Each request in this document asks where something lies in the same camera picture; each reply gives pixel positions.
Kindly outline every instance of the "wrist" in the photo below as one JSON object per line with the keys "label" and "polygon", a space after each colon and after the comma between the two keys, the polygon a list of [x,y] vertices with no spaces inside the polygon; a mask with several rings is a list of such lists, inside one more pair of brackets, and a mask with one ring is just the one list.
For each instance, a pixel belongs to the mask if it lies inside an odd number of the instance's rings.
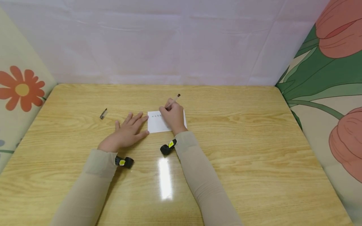
{"label": "wrist", "polygon": [[109,152],[109,153],[117,153],[118,152],[118,148],[112,146],[112,145],[105,145],[100,143],[97,147],[98,150],[104,151],[104,152]]}
{"label": "wrist", "polygon": [[173,135],[177,135],[179,133],[182,133],[182,132],[186,132],[188,131],[187,128],[185,126],[181,126],[181,127],[177,127],[175,129],[172,129],[172,132],[173,132]]}

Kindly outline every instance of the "white pen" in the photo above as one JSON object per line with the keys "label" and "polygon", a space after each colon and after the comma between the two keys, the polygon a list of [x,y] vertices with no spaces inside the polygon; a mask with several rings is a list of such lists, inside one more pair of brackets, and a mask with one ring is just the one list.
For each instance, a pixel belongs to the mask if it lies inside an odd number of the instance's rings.
{"label": "white pen", "polygon": [[166,107],[166,110],[167,110],[167,111],[170,110],[169,107],[170,107],[171,105],[173,105],[180,96],[181,96],[181,94],[178,94],[177,97],[176,97],[175,99],[173,99],[173,101]]}

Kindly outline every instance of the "pink tulip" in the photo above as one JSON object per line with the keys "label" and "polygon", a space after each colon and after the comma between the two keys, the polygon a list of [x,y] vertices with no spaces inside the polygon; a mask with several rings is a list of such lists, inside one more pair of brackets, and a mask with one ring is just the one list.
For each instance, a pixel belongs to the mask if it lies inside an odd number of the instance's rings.
{"label": "pink tulip", "polygon": [[362,183],[362,107],[339,120],[329,136],[333,156]]}
{"label": "pink tulip", "polygon": [[362,50],[362,1],[330,0],[316,22],[321,52],[341,58]]}

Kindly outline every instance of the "white paper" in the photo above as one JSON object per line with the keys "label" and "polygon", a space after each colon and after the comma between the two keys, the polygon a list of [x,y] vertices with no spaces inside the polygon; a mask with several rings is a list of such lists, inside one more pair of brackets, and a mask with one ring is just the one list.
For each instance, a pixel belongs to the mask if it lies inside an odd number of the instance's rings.
{"label": "white paper", "polygon": [[[148,115],[147,126],[148,126],[148,131],[150,133],[171,131],[171,128],[167,125],[167,123],[163,119],[160,111],[149,111],[147,115]],[[185,110],[184,110],[184,125],[187,128]]]}

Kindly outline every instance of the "floral wallpaper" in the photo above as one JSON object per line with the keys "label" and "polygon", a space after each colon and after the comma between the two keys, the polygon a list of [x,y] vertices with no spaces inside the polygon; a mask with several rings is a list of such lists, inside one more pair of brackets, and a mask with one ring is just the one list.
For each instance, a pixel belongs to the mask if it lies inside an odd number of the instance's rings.
{"label": "floral wallpaper", "polygon": [[56,82],[0,8],[0,173]]}
{"label": "floral wallpaper", "polygon": [[362,225],[362,1],[331,0],[277,87]]}

